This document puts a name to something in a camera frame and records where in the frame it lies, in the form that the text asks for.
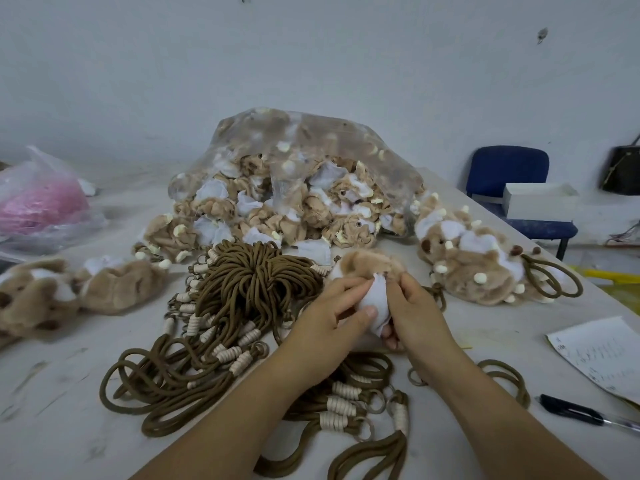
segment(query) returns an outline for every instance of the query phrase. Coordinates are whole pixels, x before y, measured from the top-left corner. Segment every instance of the white box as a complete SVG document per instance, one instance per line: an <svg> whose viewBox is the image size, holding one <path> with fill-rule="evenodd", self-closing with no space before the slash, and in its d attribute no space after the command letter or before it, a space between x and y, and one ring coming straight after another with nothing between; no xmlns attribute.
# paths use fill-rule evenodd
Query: white box
<svg viewBox="0 0 640 480"><path fill-rule="evenodd" d="M508 219L569 222L580 195L569 184L506 184L502 207Z"/></svg>

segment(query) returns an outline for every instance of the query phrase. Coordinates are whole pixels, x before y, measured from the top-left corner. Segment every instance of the blue chair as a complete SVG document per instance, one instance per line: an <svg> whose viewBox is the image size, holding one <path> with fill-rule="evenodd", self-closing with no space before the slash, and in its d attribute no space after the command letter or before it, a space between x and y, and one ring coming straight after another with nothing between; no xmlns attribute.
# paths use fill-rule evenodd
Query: blue chair
<svg viewBox="0 0 640 480"><path fill-rule="evenodd" d="M544 183L549 172L549 155L523 146L484 146L474 153L467 180L467 195L502 198L507 183ZM478 201L530 239L560 239L556 257L564 257L569 239L578 233L572 222L507 219L501 203Z"/></svg>

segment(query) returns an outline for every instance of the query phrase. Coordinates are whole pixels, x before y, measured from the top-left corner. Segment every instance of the pink plastic bag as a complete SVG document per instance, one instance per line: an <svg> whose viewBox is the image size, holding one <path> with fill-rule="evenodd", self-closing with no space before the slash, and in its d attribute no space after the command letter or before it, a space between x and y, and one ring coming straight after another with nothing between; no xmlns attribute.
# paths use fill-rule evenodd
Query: pink plastic bag
<svg viewBox="0 0 640 480"><path fill-rule="evenodd" d="M8 238L3 246L56 252L104 226L73 170L35 146L27 149L31 161L0 172L0 234Z"/></svg>

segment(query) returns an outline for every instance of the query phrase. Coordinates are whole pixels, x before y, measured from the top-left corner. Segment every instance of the black pen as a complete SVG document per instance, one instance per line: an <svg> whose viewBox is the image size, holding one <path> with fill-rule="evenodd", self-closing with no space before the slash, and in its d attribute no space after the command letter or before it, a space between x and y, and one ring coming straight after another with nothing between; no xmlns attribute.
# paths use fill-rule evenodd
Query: black pen
<svg viewBox="0 0 640 480"><path fill-rule="evenodd" d="M631 421L630 419L612 414L605 415L594 409L585 408L584 406L563 401L562 399L546 394L537 396L536 401L539 402L544 409L558 416L577 419L596 426L617 426L619 428L630 429L635 433L640 433L640 423Z"/></svg>

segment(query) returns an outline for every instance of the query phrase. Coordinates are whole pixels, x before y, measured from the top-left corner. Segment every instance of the blue chair seat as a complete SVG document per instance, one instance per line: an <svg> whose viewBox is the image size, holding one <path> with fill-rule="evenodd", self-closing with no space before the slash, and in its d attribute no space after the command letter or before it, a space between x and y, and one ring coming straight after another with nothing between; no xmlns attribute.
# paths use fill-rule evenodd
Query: blue chair seat
<svg viewBox="0 0 640 480"><path fill-rule="evenodd" d="M578 234L578 227L572 222L507 219L501 203L480 201L478 203L530 239L571 239Z"/></svg>

